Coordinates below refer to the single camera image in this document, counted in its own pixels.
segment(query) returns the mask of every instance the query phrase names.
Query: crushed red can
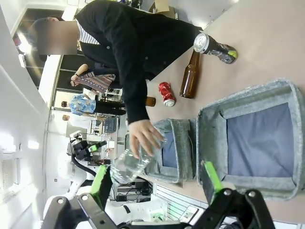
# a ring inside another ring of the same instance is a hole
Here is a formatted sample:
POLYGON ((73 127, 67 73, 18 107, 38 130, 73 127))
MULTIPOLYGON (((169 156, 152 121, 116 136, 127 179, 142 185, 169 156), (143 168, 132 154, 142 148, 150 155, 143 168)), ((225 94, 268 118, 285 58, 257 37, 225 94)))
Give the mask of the crushed red can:
POLYGON ((176 99, 171 93, 171 87, 169 83, 163 82, 159 84, 159 92, 163 97, 163 103, 165 106, 174 106, 176 99))

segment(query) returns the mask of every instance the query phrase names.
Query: black pants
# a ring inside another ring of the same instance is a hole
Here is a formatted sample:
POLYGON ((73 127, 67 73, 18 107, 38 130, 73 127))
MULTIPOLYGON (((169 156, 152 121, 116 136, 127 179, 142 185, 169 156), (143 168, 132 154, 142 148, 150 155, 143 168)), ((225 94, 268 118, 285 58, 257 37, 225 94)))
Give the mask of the black pants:
POLYGON ((104 113, 110 115, 124 115, 126 111, 121 110, 121 107, 125 107, 123 103, 112 101, 95 101, 95 113, 104 113))

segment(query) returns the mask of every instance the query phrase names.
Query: bolt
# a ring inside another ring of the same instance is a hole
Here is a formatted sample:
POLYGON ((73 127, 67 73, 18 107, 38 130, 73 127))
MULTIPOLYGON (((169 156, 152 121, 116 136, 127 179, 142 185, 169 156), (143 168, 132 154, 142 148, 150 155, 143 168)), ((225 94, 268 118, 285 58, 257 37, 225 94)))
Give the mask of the bolt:
POLYGON ((63 199, 58 199, 57 203, 62 204, 63 203, 63 199))
POLYGON ((81 199, 82 199, 82 200, 87 200, 87 199, 88 199, 88 196, 87 196, 87 195, 83 195, 83 196, 81 197, 81 199))
POLYGON ((255 197, 255 192, 254 191, 249 192, 249 196, 250 197, 255 197))
POLYGON ((229 190, 229 189, 226 189, 226 190, 224 191, 224 194, 225 194, 226 196, 229 196, 231 193, 232 193, 232 191, 229 190))

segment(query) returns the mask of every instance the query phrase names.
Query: brown glass bottle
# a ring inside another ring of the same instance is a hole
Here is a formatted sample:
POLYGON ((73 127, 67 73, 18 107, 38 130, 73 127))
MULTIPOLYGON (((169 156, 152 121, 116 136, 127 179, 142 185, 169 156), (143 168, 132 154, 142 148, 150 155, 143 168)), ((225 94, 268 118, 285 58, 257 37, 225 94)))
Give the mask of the brown glass bottle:
POLYGON ((180 96, 188 99, 195 97, 197 82, 199 78, 200 53, 193 51, 189 65, 185 68, 180 96))
POLYGON ((147 97, 146 98, 146 103, 145 103, 146 106, 155 106, 156 105, 156 98, 154 97, 147 97))

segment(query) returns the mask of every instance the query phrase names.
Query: black and white striped shirt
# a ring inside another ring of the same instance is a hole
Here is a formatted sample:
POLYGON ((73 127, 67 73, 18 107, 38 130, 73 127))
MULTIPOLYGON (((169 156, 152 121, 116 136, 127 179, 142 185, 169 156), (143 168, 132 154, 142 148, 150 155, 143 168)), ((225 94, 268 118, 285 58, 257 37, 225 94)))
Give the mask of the black and white striped shirt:
POLYGON ((78 21, 76 20, 78 28, 80 30, 80 42, 83 43, 89 43, 89 44, 99 44, 98 41, 92 37, 90 34, 88 34, 83 28, 82 26, 78 23, 78 21))

